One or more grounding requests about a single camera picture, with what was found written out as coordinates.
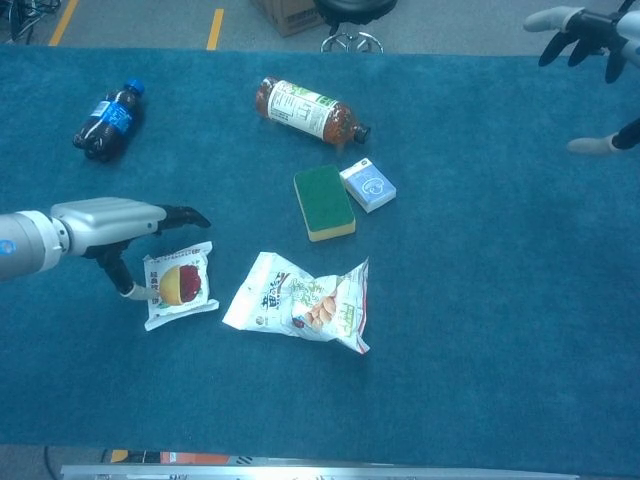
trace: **small box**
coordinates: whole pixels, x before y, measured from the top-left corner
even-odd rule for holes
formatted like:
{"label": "small box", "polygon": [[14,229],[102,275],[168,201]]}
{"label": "small box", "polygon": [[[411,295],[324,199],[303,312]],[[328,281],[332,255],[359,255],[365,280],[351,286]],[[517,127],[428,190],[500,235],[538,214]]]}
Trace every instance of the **small box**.
{"label": "small box", "polygon": [[251,0],[251,3],[283,37],[324,23],[313,0]]}
{"label": "small box", "polygon": [[396,198],[396,187],[368,158],[340,172],[345,188],[370,213]]}

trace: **plastic package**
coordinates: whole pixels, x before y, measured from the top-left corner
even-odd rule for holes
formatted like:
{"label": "plastic package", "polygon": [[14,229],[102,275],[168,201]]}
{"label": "plastic package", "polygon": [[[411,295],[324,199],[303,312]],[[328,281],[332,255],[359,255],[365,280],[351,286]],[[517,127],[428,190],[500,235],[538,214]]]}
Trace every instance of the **plastic package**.
{"label": "plastic package", "polygon": [[223,322],[238,330],[337,340],[366,353],[368,265],[365,260],[346,275],[313,278],[280,255],[261,252]]}
{"label": "plastic package", "polygon": [[148,288],[159,297],[148,301],[149,331],[178,318],[216,310],[217,300],[209,299],[207,255],[211,242],[199,243],[171,255],[144,258],[144,274]]}

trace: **sponge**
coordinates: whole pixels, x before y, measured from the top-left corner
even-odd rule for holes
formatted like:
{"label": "sponge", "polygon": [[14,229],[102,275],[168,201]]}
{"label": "sponge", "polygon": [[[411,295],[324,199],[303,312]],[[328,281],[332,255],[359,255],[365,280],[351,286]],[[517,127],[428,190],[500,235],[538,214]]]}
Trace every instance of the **sponge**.
{"label": "sponge", "polygon": [[293,184],[309,240],[318,242],[356,231],[356,219],[334,165],[297,173]]}

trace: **brown bottle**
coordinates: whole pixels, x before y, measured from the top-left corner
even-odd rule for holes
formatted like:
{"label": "brown bottle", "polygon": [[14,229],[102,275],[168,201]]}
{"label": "brown bottle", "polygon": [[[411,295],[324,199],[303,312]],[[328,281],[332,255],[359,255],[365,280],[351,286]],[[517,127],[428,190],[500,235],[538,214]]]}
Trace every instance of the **brown bottle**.
{"label": "brown bottle", "polygon": [[310,133],[333,145],[364,143],[369,127],[358,123],[351,108],[331,98],[277,78],[267,77],[256,93],[261,115]]}

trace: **pepsi bottle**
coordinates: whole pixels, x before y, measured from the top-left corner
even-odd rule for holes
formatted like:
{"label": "pepsi bottle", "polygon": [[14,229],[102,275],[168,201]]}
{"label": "pepsi bottle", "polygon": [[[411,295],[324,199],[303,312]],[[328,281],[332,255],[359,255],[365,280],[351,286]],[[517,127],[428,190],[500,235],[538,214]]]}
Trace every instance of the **pepsi bottle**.
{"label": "pepsi bottle", "polygon": [[106,162],[117,156],[125,145],[133,124],[140,116],[144,86],[129,80],[122,90],[110,92],[73,137],[73,145],[84,150],[87,158]]}

